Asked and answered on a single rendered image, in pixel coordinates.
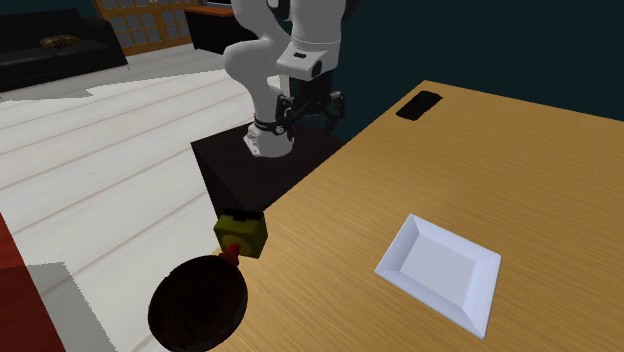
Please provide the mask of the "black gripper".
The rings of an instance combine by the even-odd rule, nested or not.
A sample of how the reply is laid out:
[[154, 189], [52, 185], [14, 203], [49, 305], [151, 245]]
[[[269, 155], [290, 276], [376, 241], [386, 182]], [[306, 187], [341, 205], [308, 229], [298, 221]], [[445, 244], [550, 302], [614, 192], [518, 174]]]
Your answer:
[[292, 97], [277, 97], [275, 115], [275, 134], [285, 134], [289, 141], [294, 140], [293, 128], [310, 112], [312, 103], [313, 114], [324, 118], [329, 134], [345, 115], [345, 95], [332, 92], [331, 75], [320, 75], [311, 81], [290, 78], [290, 94]]

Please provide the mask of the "dark robot stand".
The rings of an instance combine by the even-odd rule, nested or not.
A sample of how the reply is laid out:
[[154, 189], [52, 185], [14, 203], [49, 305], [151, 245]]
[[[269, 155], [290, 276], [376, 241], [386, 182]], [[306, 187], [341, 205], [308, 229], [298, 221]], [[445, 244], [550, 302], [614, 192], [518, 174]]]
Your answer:
[[191, 143], [214, 211], [264, 211], [331, 157], [344, 141], [299, 125], [293, 150], [279, 158], [255, 157], [243, 141], [245, 125]]

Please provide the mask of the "wooden table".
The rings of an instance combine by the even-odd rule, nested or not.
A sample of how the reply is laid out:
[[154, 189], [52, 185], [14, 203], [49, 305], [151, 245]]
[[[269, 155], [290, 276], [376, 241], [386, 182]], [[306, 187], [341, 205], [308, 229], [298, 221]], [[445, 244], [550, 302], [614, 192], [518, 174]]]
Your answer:
[[[214, 352], [624, 352], [624, 122], [434, 82], [267, 209]], [[375, 273], [409, 215], [500, 254], [477, 338]]]

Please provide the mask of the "black phone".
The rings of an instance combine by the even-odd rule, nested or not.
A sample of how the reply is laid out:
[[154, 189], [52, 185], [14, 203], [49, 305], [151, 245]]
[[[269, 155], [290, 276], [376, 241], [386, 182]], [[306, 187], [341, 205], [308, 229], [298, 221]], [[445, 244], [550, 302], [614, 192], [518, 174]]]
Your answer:
[[402, 106], [396, 115], [410, 121], [418, 120], [424, 113], [434, 107], [443, 97], [431, 91], [420, 91]]

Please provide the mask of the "dark cabinet with orange top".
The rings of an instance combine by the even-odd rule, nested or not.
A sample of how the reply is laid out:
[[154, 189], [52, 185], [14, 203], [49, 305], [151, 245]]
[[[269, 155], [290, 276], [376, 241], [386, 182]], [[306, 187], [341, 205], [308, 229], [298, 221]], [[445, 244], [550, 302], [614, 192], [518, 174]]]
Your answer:
[[257, 39], [239, 24], [231, 7], [194, 6], [184, 14], [195, 49], [222, 55], [229, 45]]

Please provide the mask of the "yellow cube toy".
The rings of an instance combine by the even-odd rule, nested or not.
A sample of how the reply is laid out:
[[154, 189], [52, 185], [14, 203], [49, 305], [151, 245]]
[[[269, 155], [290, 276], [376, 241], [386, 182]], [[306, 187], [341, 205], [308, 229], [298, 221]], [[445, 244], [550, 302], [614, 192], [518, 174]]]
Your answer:
[[264, 213], [261, 211], [226, 208], [214, 225], [222, 250], [231, 244], [240, 246], [240, 255], [258, 259], [268, 239]]

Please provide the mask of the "wooden lattice window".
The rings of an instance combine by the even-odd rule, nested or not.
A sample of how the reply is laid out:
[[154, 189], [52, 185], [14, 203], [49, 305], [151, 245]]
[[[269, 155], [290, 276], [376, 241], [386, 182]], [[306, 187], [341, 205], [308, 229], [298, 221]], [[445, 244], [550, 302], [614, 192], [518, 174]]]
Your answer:
[[198, 0], [91, 0], [113, 27], [126, 56], [192, 42], [184, 10]]

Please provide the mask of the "white square plate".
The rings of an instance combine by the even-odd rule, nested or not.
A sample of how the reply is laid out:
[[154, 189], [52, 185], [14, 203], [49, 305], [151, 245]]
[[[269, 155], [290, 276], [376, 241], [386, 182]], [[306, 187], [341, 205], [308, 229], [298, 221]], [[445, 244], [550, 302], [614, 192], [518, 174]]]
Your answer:
[[411, 214], [375, 273], [483, 340], [501, 262], [500, 254]]

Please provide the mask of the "black sofa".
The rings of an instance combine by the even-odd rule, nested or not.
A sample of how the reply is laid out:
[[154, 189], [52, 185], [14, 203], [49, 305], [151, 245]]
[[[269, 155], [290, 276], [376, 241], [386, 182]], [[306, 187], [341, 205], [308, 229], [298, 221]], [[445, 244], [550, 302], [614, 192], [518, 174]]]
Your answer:
[[126, 64], [106, 20], [75, 9], [0, 15], [0, 93]]

